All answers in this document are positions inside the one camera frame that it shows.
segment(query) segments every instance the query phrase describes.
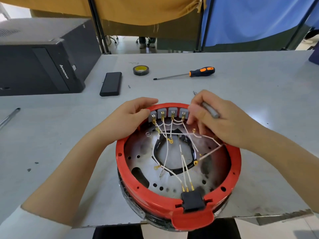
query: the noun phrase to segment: red circular housing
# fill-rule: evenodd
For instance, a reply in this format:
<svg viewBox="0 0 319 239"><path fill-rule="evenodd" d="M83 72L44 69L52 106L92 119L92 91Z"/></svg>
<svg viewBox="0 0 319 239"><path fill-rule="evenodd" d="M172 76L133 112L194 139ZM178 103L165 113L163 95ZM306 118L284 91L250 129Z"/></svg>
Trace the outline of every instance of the red circular housing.
<svg viewBox="0 0 319 239"><path fill-rule="evenodd" d="M149 108L154 111L160 108L177 107L188 108L187 104L164 103ZM206 207L201 211L184 213L182 199L173 199L160 196L143 186L131 173L124 154L124 145L129 137L118 140L116 143L116 161L119 175L129 196L143 211L157 218L170 220L173 227L180 231L191 231L205 227L214 220L213 211L223 203L234 189L241 172L240 149L226 144L231 165L225 180L212 192L206 194L203 200Z"/></svg>

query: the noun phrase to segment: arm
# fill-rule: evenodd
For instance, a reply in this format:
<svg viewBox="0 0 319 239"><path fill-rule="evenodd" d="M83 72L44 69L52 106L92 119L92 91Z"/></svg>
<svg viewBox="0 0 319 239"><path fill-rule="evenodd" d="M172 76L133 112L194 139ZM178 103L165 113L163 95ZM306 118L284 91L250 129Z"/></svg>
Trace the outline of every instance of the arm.
<svg viewBox="0 0 319 239"><path fill-rule="evenodd" d="M107 145L129 136L145 120L145 109L157 99L141 97L125 102L88 132L49 178L22 204L22 209L65 225L72 225L96 162Z"/></svg>
<svg viewBox="0 0 319 239"><path fill-rule="evenodd" d="M217 110L214 119L200 106L205 101ZM231 101L203 90L189 106L188 124L198 122L199 131L205 126L226 143L247 149L273 165L314 212L319 212L319 159L298 144L265 128Z"/></svg>

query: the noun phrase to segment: person's left hand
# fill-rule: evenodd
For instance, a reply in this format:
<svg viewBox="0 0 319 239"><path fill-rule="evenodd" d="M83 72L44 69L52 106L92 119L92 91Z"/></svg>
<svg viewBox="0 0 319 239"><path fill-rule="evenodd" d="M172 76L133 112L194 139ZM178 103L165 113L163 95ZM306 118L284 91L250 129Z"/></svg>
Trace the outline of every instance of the person's left hand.
<svg viewBox="0 0 319 239"><path fill-rule="evenodd" d="M150 110L146 109L156 104L158 99L140 97L126 101L96 128L107 144L131 135L136 128L148 118Z"/></svg>

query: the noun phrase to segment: black and orange screwdriver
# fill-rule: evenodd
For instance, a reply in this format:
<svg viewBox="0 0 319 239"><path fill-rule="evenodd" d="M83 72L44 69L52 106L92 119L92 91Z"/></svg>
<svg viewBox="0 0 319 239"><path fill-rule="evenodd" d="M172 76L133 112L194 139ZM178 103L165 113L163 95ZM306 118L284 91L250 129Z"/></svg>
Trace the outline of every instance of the black and orange screwdriver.
<svg viewBox="0 0 319 239"><path fill-rule="evenodd" d="M189 76L189 77L201 77L201 76L210 76L211 74L215 73L215 68L208 66L197 70L191 70L189 73L182 74L182 75L175 75L175 76L165 76L161 78L154 78L153 80L161 80L166 78L173 78L179 76Z"/></svg>

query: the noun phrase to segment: white sleeve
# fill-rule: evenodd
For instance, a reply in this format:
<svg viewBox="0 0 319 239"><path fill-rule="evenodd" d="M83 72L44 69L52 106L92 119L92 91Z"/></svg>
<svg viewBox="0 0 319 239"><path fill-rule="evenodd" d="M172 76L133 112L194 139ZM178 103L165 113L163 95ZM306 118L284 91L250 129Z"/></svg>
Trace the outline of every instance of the white sleeve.
<svg viewBox="0 0 319 239"><path fill-rule="evenodd" d="M70 226L31 214L19 206L0 225L0 239L60 239Z"/></svg>

